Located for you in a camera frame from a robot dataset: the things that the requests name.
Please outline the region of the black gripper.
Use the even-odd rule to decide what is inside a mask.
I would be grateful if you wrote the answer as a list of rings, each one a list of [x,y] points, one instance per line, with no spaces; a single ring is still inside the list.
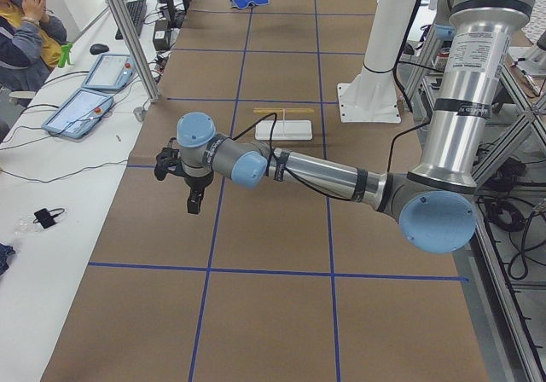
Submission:
[[[184,181],[190,187],[189,197],[187,198],[187,212],[199,215],[201,203],[204,198],[204,190],[213,182],[213,172],[210,171],[200,177],[187,175]]]

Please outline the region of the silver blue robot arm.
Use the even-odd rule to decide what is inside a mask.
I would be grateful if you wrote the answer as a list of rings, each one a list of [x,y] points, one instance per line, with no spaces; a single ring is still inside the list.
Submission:
[[[215,175],[252,188],[260,179],[295,180],[341,201],[369,204],[392,217],[414,246],[453,252],[472,238],[476,216],[473,159],[512,36],[530,19],[534,0],[439,0],[439,14],[455,29],[419,164],[403,175],[377,174],[262,142],[240,143],[217,133],[205,113],[177,123],[177,172],[196,214]]]

